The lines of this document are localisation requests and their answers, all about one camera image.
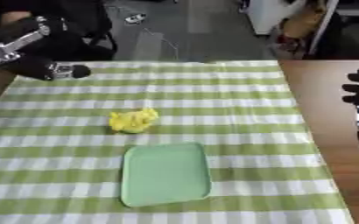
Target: table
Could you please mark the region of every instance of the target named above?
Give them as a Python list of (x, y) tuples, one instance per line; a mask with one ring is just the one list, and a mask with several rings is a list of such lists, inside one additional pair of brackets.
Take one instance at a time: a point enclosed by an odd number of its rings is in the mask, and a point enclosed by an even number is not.
[[(351, 223), (276, 61), (89, 65), (0, 98), (0, 223)], [(107, 129), (143, 107), (162, 115), (146, 133)], [(177, 142), (204, 144), (210, 197), (125, 207), (122, 155)]]
[(314, 141), (357, 223), (359, 223), (359, 143), (354, 107), (343, 103), (341, 85), (359, 61), (280, 61)]

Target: white cabinet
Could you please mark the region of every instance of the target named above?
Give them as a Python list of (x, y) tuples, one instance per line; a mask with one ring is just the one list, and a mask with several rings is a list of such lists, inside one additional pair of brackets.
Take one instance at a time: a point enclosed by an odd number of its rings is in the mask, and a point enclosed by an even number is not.
[(285, 0), (250, 0), (248, 16), (257, 35), (268, 35), (273, 26), (300, 11), (305, 3), (306, 0), (291, 4)]

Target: cable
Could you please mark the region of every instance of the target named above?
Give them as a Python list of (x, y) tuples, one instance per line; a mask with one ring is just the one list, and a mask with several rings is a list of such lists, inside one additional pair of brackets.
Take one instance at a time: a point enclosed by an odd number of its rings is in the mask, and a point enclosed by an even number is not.
[[(150, 35), (157, 37), (157, 35), (155, 35), (153, 32), (151, 32), (149, 29), (144, 28), (145, 31), (147, 31)], [(166, 38), (159, 38), (160, 40), (165, 41), (173, 50), (174, 50), (174, 54), (175, 54), (175, 59), (177, 61), (180, 61), (180, 54), (179, 54), (179, 49), (177, 46), (175, 46), (170, 40), (166, 39)]]
[[(124, 5), (118, 6), (118, 5), (110, 4), (109, 1), (106, 1), (105, 7), (117, 9), (117, 11), (118, 11), (117, 17), (118, 18), (120, 18), (121, 10), (128, 11), (130, 14), (144, 14), (143, 12), (133, 10), (132, 8), (124, 6)], [(168, 40), (166, 38), (157, 37), (157, 35), (155, 35), (153, 32), (151, 32), (148, 28), (144, 28), (144, 30), (146, 32), (148, 32), (148, 34), (152, 35), (153, 37), (156, 37), (157, 39), (160, 39), (160, 40), (166, 42), (174, 50), (175, 60), (180, 61), (180, 51), (176, 45), (174, 45), (170, 40)]]

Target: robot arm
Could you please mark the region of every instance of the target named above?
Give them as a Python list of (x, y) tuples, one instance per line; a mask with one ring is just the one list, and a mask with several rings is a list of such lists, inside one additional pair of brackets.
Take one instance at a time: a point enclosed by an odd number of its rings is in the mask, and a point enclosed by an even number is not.
[(63, 18), (29, 17), (0, 27), (0, 68), (43, 81), (82, 78), (90, 75), (86, 66), (69, 66), (19, 50), (62, 32), (78, 32)]

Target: plate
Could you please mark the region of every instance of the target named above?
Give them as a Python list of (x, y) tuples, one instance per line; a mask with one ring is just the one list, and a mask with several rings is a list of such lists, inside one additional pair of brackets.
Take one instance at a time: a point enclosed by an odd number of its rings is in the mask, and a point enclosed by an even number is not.
[(199, 143), (137, 146), (123, 161), (121, 200), (127, 207), (205, 199), (211, 178)]

